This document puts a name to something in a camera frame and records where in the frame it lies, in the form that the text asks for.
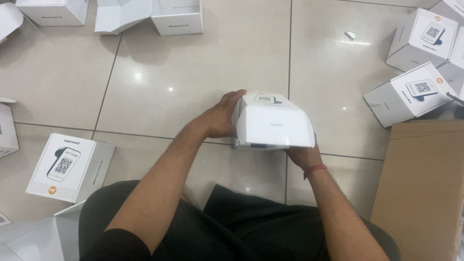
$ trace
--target qr code image on box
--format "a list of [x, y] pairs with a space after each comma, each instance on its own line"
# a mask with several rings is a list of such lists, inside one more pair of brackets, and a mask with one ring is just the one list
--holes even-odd
[[440, 32], [439, 29], [436, 29], [433, 26], [431, 26], [427, 34], [435, 38], [439, 32]]
[[416, 84], [416, 88], [418, 92], [430, 91], [430, 87], [427, 83]]
[[71, 166], [72, 160], [67, 158], [62, 158], [58, 166], [55, 168], [56, 172], [61, 172], [62, 174], [66, 174], [69, 166]]

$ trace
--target orange jio logo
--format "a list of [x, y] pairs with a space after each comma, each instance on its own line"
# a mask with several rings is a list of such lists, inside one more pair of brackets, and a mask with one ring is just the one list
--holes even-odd
[[53, 195], [57, 192], [57, 188], [55, 186], [51, 186], [49, 189], [48, 189], [48, 193], [50, 195]]

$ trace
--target jiovoicebox box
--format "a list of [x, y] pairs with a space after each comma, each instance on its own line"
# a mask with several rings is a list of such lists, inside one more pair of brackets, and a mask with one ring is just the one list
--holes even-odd
[[26, 193], [72, 203], [101, 188], [115, 146], [52, 133]]

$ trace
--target tile floor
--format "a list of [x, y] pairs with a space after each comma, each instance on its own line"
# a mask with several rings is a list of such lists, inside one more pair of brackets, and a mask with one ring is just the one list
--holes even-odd
[[[245, 88], [281, 93], [307, 112], [329, 170], [369, 218], [389, 130], [362, 94], [400, 73], [384, 61], [396, 23], [421, 1], [364, 2], [371, 3], [203, 0], [203, 34], [164, 37], [150, 20], [120, 35], [95, 35], [95, 0], [85, 26], [25, 20], [0, 45], [0, 95], [18, 100], [12, 110], [21, 148], [0, 158], [0, 211], [22, 222], [70, 205], [23, 192], [50, 133], [116, 145], [104, 185], [140, 179], [183, 125], [225, 92]], [[186, 184], [194, 203], [204, 207], [219, 183], [315, 205], [283, 152], [235, 151], [232, 142], [210, 139], [200, 148]]]

